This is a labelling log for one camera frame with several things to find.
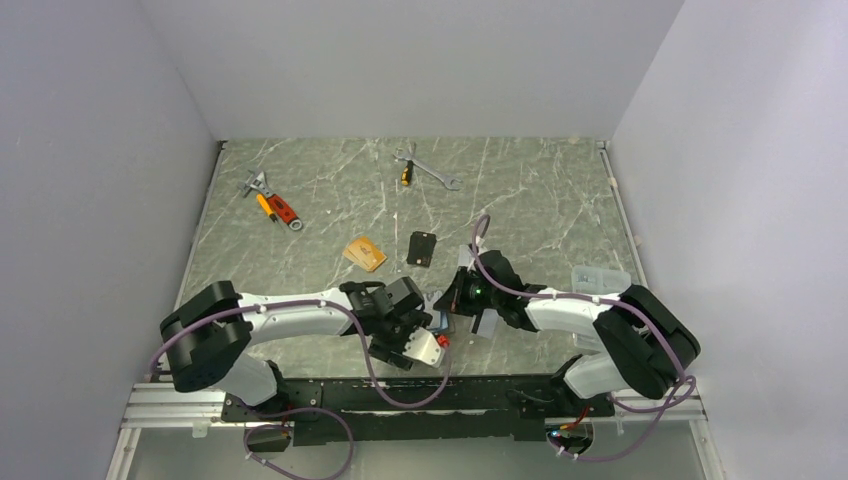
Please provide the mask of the single silver credit card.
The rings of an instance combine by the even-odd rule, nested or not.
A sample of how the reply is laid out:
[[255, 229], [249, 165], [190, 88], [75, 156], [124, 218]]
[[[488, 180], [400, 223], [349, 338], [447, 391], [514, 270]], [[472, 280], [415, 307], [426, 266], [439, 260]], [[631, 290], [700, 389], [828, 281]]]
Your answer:
[[492, 339], [499, 321], [500, 317], [496, 310], [486, 309], [474, 317], [470, 332], [482, 338]]

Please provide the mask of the black credit card stack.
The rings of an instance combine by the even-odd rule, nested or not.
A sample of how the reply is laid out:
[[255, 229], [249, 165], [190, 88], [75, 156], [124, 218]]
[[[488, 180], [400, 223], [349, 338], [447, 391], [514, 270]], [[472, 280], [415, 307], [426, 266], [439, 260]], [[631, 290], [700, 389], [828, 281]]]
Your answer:
[[428, 268], [431, 265], [437, 236], [431, 232], [413, 231], [410, 235], [406, 263]]

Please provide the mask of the gold credit card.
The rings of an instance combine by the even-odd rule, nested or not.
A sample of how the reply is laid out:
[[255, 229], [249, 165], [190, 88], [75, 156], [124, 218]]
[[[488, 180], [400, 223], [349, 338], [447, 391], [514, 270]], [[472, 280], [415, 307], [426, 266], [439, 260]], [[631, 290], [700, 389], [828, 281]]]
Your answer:
[[366, 236], [352, 241], [344, 249], [343, 256], [366, 272], [374, 272], [387, 260], [386, 254]]

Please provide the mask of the grey card holder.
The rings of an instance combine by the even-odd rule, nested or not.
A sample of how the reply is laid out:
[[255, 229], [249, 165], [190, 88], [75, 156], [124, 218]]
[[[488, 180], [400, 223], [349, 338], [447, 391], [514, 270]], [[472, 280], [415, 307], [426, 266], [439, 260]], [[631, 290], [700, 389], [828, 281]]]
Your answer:
[[435, 308], [435, 302], [442, 295], [443, 292], [441, 290], [424, 294], [423, 312], [431, 317], [426, 329], [434, 334], [452, 335], [455, 332], [455, 325], [451, 320], [450, 314]]

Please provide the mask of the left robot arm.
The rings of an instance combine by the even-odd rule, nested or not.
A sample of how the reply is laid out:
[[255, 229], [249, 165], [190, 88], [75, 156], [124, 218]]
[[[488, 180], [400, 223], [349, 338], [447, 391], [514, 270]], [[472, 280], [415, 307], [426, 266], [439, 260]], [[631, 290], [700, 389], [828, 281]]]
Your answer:
[[445, 350], [429, 331], [423, 306], [409, 277], [282, 296], [239, 293], [231, 281], [216, 281], [161, 322], [161, 353], [176, 391], [219, 388], [272, 420], [285, 411], [288, 394], [278, 368], [246, 355], [248, 348], [308, 335], [358, 335], [373, 359], [403, 370], [416, 363], [437, 367]]

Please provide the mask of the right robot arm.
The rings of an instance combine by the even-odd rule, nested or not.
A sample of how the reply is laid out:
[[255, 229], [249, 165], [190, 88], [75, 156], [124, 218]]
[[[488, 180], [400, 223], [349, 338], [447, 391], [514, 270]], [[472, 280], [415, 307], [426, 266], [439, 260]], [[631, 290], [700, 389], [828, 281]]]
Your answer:
[[465, 317], [492, 311], [529, 332], [563, 331], [592, 341], [592, 354], [568, 360], [555, 374], [551, 401], [574, 415], [589, 399], [622, 389], [658, 400], [700, 355], [691, 331], [647, 288], [592, 297], [525, 283], [498, 250], [457, 269], [437, 311]]

